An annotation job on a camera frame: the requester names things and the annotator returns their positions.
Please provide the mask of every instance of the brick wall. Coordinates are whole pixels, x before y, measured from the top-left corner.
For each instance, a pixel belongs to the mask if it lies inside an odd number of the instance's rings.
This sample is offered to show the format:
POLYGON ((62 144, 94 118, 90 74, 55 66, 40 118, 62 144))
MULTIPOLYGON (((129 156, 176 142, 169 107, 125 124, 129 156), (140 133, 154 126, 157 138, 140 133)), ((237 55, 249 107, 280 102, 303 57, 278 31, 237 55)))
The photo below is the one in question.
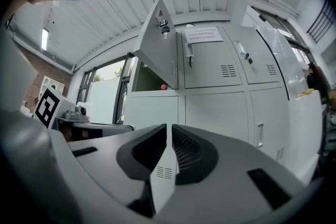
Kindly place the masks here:
POLYGON ((38 97, 38 94, 40 93, 40 88, 44 76, 47 76, 60 83, 63 83, 65 85, 63 95, 67 96, 72 77, 70 74, 49 64, 45 60, 41 59, 37 55, 30 52, 29 50, 23 48, 22 46, 18 46, 18 48, 22 51, 22 53, 26 56, 28 61, 36 69, 38 73, 30 89, 27 91, 25 97, 25 101, 27 102, 26 106, 30 109, 30 112, 33 112, 35 108, 36 105, 35 99, 36 97, 38 97))

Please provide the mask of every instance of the cabinet door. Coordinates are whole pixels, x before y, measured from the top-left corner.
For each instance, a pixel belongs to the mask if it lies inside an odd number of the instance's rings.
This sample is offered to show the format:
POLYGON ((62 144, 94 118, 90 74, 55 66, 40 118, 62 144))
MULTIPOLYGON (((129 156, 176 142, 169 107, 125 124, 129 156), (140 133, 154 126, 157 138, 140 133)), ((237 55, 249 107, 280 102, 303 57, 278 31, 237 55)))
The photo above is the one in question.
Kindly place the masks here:
POLYGON ((127 99, 124 124, 136 129, 178 123, 178 97, 131 97, 127 99))
POLYGON ((186 125, 248 142, 245 94, 186 96, 186 125))
POLYGON ((289 141, 289 109, 285 88, 251 91, 255 145, 283 162, 289 141))
POLYGON ((232 24, 223 28, 239 55, 248 84, 281 81, 281 73, 273 54, 256 30, 232 24), (253 62, 250 64, 242 53, 248 53, 253 62))
POLYGON ((184 57, 186 88, 241 85, 236 62, 225 39, 224 41, 193 44, 193 51, 192 67, 189 66, 188 59, 184 57))
POLYGON ((177 89, 176 30, 163 0, 156 0, 144 22, 133 51, 171 88, 177 89), (166 38, 160 22, 167 20, 170 32, 166 38))

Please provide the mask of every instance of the ceiling light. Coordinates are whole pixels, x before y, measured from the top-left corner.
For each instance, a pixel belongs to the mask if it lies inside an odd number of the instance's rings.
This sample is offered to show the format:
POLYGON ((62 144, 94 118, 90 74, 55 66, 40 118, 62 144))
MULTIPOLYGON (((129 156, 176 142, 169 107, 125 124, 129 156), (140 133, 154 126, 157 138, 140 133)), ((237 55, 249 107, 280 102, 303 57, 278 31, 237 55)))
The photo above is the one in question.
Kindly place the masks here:
POLYGON ((43 50, 47 50, 48 35, 49 35, 49 31, 46 28, 43 28, 42 43, 41 43, 41 47, 43 50))

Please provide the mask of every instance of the fluorescent light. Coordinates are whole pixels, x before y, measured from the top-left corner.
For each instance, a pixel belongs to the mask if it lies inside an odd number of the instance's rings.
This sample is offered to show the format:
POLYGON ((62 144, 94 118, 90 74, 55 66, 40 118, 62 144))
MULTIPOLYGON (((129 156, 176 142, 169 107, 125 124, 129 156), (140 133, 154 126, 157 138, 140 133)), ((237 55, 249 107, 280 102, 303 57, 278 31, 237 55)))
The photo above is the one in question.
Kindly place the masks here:
POLYGON ((283 31, 283 30, 281 30, 281 29, 279 29, 279 28, 278 28, 278 30, 279 30, 279 32, 282 33, 284 36, 293 38, 293 35, 292 35, 291 33, 288 33, 288 32, 286 32, 286 31, 283 31))
POLYGON ((41 47, 43 50, 47 50, 48 34, 49 34, 49 31, 46 28, 43 28, 42 43, 41 43, 41 47))

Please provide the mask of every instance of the black slot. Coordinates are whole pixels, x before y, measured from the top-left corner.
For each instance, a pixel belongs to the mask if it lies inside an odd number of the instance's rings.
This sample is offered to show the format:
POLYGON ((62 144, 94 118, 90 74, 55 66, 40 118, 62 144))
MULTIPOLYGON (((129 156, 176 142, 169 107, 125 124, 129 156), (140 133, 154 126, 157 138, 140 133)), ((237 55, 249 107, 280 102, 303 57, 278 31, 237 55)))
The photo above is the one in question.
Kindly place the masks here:
POLYGON ((81 150, 72 151, 72 153, 75 157, 79 157, 82 155, 89 154, 91 152, 95 152, 97 150, 98 150, 97 148, 95 148, 94 146, 91 146, 91 147, 82 148, 81 150))
POLYGON ((273 209, 277 209, 290 200, 290 196, 260 168, 247 172, 254 184, 273 209))
POLYGON ((263 15, 259 15, 259 18, 263 21, 263 22, 266 22, 266 18, 263 16, 263 15))

